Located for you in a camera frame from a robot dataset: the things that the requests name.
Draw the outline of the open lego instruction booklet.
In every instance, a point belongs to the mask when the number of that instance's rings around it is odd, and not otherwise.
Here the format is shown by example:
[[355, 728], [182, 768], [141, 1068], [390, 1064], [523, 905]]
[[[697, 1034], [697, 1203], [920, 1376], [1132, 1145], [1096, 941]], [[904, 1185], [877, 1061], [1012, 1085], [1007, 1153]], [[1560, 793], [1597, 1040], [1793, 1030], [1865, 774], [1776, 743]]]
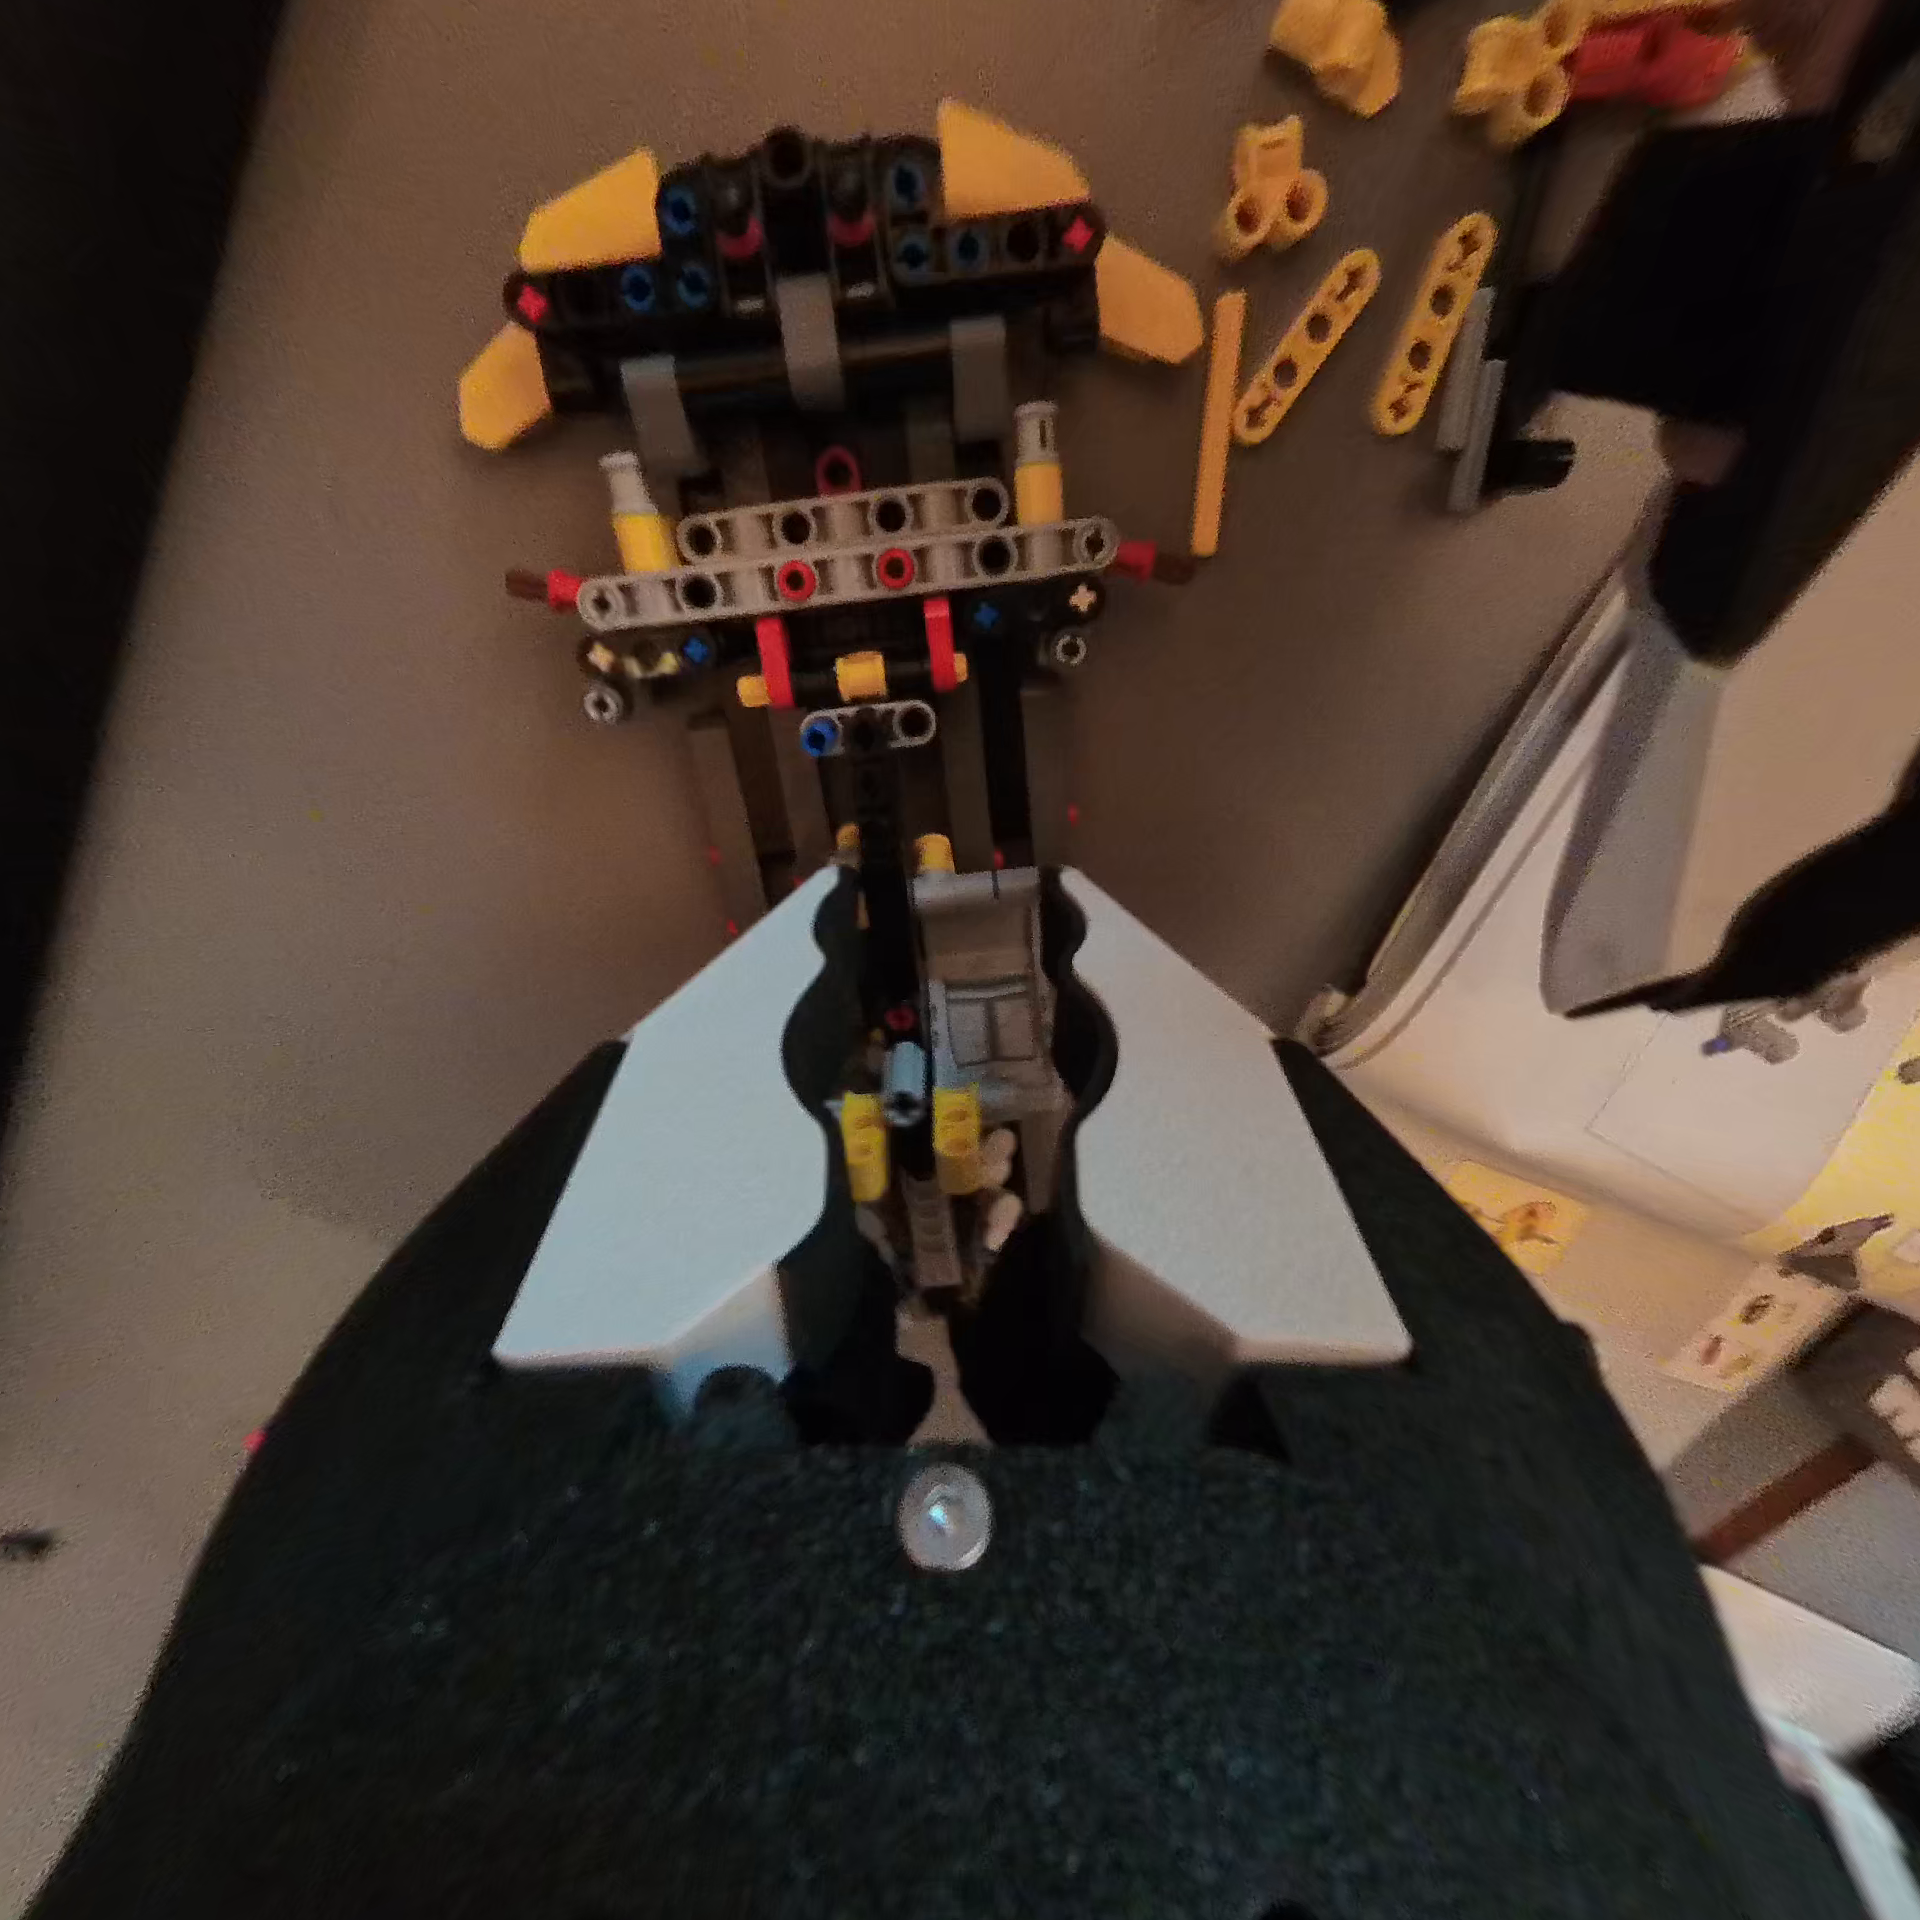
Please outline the open lego instruction booklet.
[[[1815, 570], [1916, 605], [1910, 468]], [[1307, 1039], [1350, 1087], [1459, 1142], [1509, 1200], [1579, 1197], [1714, 1241], [1749, 1266], [1729, 1308], [1606, 1306], [1669, 1373], [1741, 1394], [1811, 1333], [1916, 1327], [1916, 958], [1810, 997], [1690, 1013], [1546, 1010], [1546, 890], [1626, 648], [1606, 582], [1551, 654], [1362, 986]]]

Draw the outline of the yellow lego beam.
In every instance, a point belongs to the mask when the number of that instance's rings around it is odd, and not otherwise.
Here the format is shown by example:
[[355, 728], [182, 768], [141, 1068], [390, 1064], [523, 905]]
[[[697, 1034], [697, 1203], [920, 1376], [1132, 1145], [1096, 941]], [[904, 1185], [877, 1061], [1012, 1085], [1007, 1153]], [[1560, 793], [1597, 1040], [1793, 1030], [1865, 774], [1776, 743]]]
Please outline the yellow lego beam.
[[1345, 250], [1317, 285], [1281, 341], [1247, 375], [1231, 412], [1239, 446], [1266, 443], [1286, 412], [1307, 394], [1327, 351], [1345, 339], [1380, 285], [1380, 259], [1370, 249]]
[[1378, 437], [1404, 437], [1423, 421], [1495, 250], [1493, 213], [1467, 213], [1432, 242], [1369, 403]]

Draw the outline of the black perforated pad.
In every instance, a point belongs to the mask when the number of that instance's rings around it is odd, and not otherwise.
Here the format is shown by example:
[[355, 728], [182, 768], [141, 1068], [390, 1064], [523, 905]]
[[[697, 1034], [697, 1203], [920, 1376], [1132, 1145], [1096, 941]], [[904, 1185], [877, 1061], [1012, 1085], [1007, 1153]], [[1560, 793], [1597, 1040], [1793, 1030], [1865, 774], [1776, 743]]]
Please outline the black perforated pad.
[[2, 1113], [285, 3], [2, 3]]

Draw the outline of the large yellow lego connector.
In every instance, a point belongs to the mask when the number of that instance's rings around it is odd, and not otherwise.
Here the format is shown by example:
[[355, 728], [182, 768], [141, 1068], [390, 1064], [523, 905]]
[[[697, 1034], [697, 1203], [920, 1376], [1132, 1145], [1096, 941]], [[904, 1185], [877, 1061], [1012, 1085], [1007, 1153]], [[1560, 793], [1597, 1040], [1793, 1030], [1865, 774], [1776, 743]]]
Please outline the large yellow lego connector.
[[1266, 44], [1356, 118], [1378, 118], [1399, 91], [1399, 37], [1385, 3], [1281, 3]]

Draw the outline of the yellow lego axle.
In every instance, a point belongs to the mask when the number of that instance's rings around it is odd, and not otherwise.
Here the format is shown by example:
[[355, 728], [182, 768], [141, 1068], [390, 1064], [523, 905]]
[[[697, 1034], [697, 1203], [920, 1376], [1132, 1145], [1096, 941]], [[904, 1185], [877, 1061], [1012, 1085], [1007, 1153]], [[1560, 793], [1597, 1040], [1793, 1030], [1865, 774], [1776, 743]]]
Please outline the yellow lego axle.
[[1197, 419], [1194, 488], [1188, 517], [1188, 556], [1194, 561], [1206, 561], [1218, 552], [1244, 322], [1247, 293], [1225, 290], [1211, 306], [1211, 349]]

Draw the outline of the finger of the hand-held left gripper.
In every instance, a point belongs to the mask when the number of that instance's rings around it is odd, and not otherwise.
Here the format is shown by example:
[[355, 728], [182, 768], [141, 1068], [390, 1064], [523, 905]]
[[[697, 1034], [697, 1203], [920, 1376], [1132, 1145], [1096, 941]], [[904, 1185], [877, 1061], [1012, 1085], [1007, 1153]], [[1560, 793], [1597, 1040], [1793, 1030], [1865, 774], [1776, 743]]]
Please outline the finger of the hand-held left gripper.
[[1913, 957], [1916, 605], [1818, 576], [1712, 665], [1630, 576], [1615, 700], [1546, 890], [1546, 1010], [1793, 1000]]

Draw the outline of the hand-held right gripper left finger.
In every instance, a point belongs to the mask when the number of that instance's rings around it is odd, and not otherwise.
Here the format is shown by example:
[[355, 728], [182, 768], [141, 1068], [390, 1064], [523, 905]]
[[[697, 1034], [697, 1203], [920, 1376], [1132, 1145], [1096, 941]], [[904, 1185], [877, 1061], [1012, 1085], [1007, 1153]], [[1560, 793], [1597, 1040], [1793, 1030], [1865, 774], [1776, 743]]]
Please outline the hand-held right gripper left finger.
[[809, 874], [625, 1030], [497, 1364], [637, 1364], [668, 1413], [715, 1370], [793, 1367], [779, 1261], [822, 1215], [830, 1145], [785, 1080], [783, 1030], [822, 974], [814, 928], [837, 880]]

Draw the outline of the black yellow lego vehicle model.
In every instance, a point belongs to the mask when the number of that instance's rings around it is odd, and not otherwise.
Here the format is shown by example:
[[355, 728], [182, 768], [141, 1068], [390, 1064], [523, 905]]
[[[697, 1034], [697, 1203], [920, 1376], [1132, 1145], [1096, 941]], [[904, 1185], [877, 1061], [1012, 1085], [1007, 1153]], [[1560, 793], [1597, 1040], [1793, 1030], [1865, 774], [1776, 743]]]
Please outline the black yellow lego vehicle model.
[[1194, 288], [1068, 150], [945, 99], [931, 134], [632, 150], [527, 213], [500, 302], [462, 440], [632, 437], [599, 459], [616, 564], [507, 586], [581, 622], [591, 721], [691, 687], [785, 755], [754, 860], [858, 879], [868, 1034], [826, 1098], [858, 1224], [913, 1308], [972, 1308], [1068, 1102], [1026, 693], [1083, 663], [1111, 574], [1188, 574], [1068, 512], [1056, 407], [1015, 371], [1183, 364]]

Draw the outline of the small yellow lego connector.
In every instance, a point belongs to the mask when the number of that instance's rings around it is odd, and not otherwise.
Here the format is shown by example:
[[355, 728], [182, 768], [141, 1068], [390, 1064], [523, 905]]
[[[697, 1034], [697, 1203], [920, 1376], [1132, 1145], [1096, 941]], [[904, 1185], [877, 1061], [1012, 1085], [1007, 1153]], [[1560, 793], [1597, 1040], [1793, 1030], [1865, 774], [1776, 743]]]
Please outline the small yellow lego connector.
[[1288, 250], [1318, 229], [1327, 181], [1301, 155], [1301, 118], [1244, 123], [1231, 150], [1231, 194], [1211, 225], [1211, 250], [1237, 265], [1255, 250]]

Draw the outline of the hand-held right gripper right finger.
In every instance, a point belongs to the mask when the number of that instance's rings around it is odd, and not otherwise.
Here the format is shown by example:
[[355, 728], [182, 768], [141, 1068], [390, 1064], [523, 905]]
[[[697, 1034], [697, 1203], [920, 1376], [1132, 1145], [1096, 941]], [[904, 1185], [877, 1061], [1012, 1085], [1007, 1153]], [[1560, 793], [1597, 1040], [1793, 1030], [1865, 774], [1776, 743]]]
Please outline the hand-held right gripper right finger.
[[1413, 1356], [1274, 1030], [1078, 868], [1071, 980], [1113, 1068], [1071, 1138], [1083, 1337], [1121, 1382], [1213, 1398], [1249, 1367]]

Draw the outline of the yellow red lego assembly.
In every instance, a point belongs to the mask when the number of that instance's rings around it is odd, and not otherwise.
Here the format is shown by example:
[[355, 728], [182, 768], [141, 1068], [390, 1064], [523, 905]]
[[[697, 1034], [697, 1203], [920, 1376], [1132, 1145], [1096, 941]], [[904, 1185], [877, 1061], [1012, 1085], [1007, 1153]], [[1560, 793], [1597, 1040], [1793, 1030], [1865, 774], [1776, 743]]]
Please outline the yellow red lego assembly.
[[1757, 62], [1729, 3], [1539, 3], [1470, 29], [1448, 109], [1510, 154], [1572, 105], [1714, 105]]

